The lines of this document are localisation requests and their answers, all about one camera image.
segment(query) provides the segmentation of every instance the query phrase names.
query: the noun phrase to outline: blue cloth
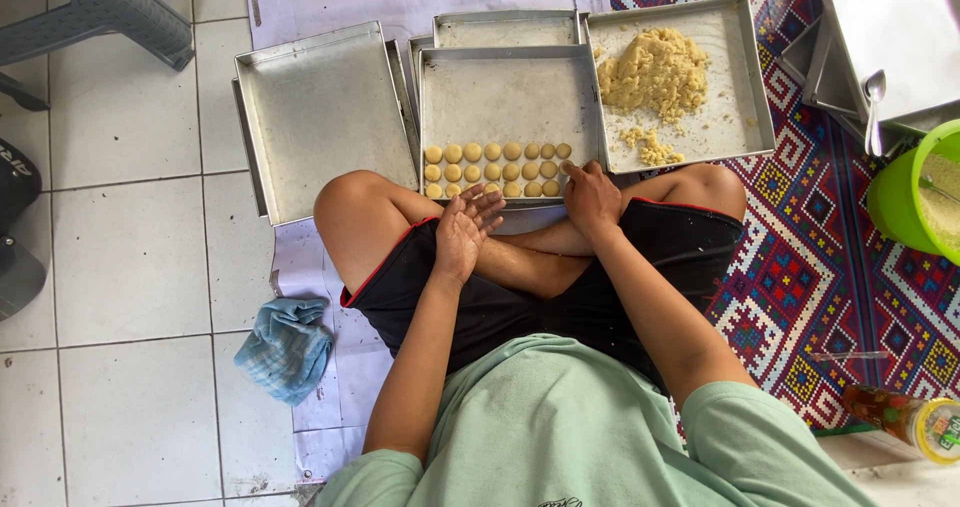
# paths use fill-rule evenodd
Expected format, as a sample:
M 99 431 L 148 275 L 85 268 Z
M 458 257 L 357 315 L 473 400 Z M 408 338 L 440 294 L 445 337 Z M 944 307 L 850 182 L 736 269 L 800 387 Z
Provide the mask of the blue cloth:
M 326 306 L 321 298 L 278 298 L 264 304 L 233 364 L 278 401 L 291 406 L 303 402 L 324 375 L 333 346 L 327 329 L 308 325 L 324 315 Z

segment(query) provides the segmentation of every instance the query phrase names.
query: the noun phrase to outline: red trim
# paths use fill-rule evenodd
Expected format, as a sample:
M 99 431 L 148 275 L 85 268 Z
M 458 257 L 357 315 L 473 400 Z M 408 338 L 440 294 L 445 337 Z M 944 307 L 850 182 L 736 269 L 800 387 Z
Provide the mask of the red trim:
M 340 292 L 340 306 L 342 306 L 343 308 L 349 308 L 350 305 L 354 303 L 354 300 L 357 298 L 358 295 L 360 295 L 360 292 L 363 291 L 364 287 L 367 286 L 367 284 L 374 277 L 374 275 L 376 275 L 380 271 L 380 268 L 383 267 L 384 262 L 386 262 L 387 258 L 390 257 L 390 253 L 394 251 L 397 245 L 402 243 L 403 240 L 407 238 L 407 235 L 409 235 L 410 232 L 414 230 L 414 228 L 416 228 L 417 226 L 423 226 L 424 224 L 437 218 L 440 218 L 440 217 L 426 217 L 418 221 L 417 223 L 412 224 L 410 227 L 408 227 L 407 230 L 403 232 L 403 235 L 400 235 L 400 238 L 396 240 L 396 243 L 393 245 L 393 248 L 390 248 L 390 252 L 387 252 L 387 257 L 383 258 L 383 261 L 380 262 L 380 265 L 376 266 L 373 272 L 371 272 L 369 276 L 366 277 L 366 280 L 363 281 L 363 284 L 360 284 L 360 287 L 357 288 L 357 291 L 354 292 L 354 294 L 350 297 L 350 299 L 347 299 L 346 301 L 345 299 L 347 298 L 347 286 L 343 286 L 343 291 Z
M 722 215 L 722 216 L 725 216 L 726 218 L 735 218 L 735 217 L 733 217 L 733 216 L 731 216 L 731 215 L 728 215 L 727 213 L 725 213 L 725 212 L 723 212 L 723 211 L 718 211 L 718 210 L 712 209 L 712 208 L 710 208 L 710 207 L 703 207 L 702 205 L 693 205 L 693 204 L 691 204 L 691 203 L 671 203 L 670 201 L 656 201 L 656 200 L 654 200 L 654 199 L 649 199 L 649 198 L 647 198 L 647 197 L 638 197 L 638 196 L 636 196 L 636 195 L 633 197 L 633 199 L 634 199 L 634 200 L 639 200 L 639 201 L 641 201 L 641 202 L 646 202 L 647 204 L 657 204 L 657 205 L 660 205 L 660 206 L 689 207 L 689 208 L 691 208 L 691 209 L 697 209 L 697 210 L 700 210 L 700 211 L 707 211 L 707 212 L 710 212 L 710 213 Z

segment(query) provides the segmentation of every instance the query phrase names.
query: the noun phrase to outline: black shorts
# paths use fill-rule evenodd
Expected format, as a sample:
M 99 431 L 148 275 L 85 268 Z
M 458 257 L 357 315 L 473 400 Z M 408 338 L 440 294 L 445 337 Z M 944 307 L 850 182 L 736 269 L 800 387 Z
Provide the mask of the black shorts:
M 410 226 L 354 295 L 343 289 L 341 305 L 363 312 L 393 356 L 433 270 L 439 223 L 438 218 L 426 218 Z M 635 197 L 620 217 L 620 228 L 643 257 L 703 313 L 726 274 L 743 224 L 702 207 Z M 566 291 L 548 300 L 471 275 L 460 294 L 447 373 L 533 333 L 576 339 L 634 367 L 668 395 L 664 379 L 597 259 Z

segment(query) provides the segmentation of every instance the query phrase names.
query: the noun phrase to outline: left hand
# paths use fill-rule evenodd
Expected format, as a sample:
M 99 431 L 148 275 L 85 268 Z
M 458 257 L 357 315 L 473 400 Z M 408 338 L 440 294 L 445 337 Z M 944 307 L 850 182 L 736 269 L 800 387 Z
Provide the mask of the left hand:
M 493 218 L 507 205 L 503 194 L 496 191 L 480 195 L 483 191 L 484 185 L 476 184 L 454 195 L 443 209 L 437 226 L 437 260 L 433 272 L 459 280 L 461 285 L 467 283 L 474 272 L 480 247 L 487 236 L 503 223 L 503 217 Z

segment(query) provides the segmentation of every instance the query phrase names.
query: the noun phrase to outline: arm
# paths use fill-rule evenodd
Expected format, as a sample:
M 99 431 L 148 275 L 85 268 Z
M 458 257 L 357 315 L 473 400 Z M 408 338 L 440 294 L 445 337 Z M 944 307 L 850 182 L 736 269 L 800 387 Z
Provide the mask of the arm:
M 727 342 L 650 265 L 618 226 L 620 191 L 595 161 L 567 168 L 564 202 L 570 220 L 603 264 L 643 347 L 678 408 L 698 387 L 736 381 L 757 387 Z
M 406 337 L 373 404 L 363 452 L 408 452 L 426 464 L 444 390 L 460 290 L 474 271 L 480 247 L 503 218 L 484 226 L 504 205 L 499 192 L 479 184 L 455 196 L 437 227 L 437 259 L 416 304 Z

